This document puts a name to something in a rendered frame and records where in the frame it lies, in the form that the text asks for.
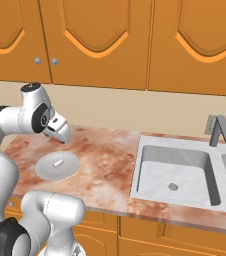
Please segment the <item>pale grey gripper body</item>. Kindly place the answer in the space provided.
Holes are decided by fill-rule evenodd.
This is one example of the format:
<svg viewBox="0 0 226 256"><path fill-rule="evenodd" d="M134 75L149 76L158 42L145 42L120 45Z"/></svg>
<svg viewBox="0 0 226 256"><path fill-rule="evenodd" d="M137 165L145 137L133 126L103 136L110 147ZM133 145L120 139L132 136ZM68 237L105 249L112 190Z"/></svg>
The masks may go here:
<svg viewBox="0 0 226 256"><path fill-rule="evenodd" d="M56 122L49 122L43 134L58 140L60 143L68 143L71 139L71 131L66 121L60 123L59 121Z"/></svg>

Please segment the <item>round grey plate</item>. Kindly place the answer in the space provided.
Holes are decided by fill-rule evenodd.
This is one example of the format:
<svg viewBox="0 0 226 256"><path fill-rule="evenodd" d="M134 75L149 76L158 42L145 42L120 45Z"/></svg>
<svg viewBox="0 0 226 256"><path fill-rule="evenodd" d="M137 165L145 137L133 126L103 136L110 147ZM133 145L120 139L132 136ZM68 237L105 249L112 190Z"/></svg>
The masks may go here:
<svg viewBox="0 0 226 256"><path fill-rule="evenodd" d="M63 164L54 167L54 163L63 160ZM35 166L36 174L48 181L62 180L74 174L79 167L78 157L71 152L57 151L43 156Z"/></svg>

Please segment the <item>orange drawer front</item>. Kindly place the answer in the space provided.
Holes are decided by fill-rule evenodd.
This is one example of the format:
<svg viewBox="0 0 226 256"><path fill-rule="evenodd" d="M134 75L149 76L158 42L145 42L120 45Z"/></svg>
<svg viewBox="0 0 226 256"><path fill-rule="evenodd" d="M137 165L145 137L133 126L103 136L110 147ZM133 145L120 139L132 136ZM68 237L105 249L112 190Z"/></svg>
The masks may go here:
<svg viewBox="0 0 226 256"><path fill-rule="evenodd" d="M14 206L9 207L9 202L14 202ZM6 204L5 211L7 213L13 212L15 214L22 214L21 199L11 197ZM115 215L94 211L86 211L85 217L80 223L80 226L116 232L118 227L117 221L118 217Z"/></svg>

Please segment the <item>grey double sink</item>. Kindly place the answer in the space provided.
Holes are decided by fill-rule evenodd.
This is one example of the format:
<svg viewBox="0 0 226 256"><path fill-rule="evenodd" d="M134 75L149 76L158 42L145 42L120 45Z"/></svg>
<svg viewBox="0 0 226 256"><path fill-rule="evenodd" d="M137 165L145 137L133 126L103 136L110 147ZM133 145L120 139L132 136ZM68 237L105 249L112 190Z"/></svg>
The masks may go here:
<svg viewBox="0 0 226 256"><path fill-rule="evenodd" d="M130 196L226 212L226 144L142 135Z"/></svg>

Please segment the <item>orange base cupboard door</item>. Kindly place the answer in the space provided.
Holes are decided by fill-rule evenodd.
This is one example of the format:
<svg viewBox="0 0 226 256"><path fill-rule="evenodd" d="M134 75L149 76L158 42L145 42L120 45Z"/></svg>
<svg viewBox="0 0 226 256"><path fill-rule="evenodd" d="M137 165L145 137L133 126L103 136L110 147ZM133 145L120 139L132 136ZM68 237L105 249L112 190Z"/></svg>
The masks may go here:
<svg viewBox="0 0 226 256"><path fill-rule="evenodd" d="M119 256L226 256L226 251L180 245L170 241L149 243L118 238Z"/></svg>
<svg viewBox="0 0 226 256"><path fill-rule="evenodd" d="M73 234L86 256L118 256L118 237L114 231L75 226Z"/></svg>

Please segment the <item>grey sink tap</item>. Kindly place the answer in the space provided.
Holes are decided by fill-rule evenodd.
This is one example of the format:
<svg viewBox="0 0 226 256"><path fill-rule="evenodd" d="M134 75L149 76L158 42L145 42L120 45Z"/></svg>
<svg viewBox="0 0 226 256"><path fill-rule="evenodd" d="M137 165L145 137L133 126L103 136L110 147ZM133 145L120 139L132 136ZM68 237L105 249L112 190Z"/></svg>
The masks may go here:
<svg viewBox="0 0 226 256"><path fill-rule="evenodd" d="M210 115L207 120L205 134L210 135L209 145L216 147L220 136L226 143L226 118L224 115Z"/></svg>

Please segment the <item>orange panel under sink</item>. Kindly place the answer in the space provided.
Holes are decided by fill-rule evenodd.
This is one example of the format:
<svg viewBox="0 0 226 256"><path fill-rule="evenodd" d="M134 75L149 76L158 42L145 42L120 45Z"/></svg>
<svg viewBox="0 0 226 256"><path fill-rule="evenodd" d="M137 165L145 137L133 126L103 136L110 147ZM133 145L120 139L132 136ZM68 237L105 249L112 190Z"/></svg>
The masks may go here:
<svg viewBox="0 0 226 256"><path fill-rule="evenodd" d="M226 234L136 218L120 218L120 236L151 243L172 241L226 251Z"/></svg>

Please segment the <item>orange wall cupboard door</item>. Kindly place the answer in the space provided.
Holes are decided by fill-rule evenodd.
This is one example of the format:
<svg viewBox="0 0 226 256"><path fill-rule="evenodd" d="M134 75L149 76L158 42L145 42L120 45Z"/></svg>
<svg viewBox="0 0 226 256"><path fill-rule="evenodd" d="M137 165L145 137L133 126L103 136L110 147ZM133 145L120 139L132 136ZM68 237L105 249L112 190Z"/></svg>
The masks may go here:
<svg viewBox="0 0 226 256"><path fill-rule="evenodd" d="M0 80L52 82L38 0L0 0Z"/></svg>
<svg viewBox="0 0 226 256"><path fill-rule="evenodd" d="M148 88L226 95L226 0L155 0Z"/></svg>
<svg viewBox="0 0 226 256"><path fill-rule="evenodd" d="M143 89L153 0L40 0L55 84ZM58 65L51 64L57 58Z"/></svg>

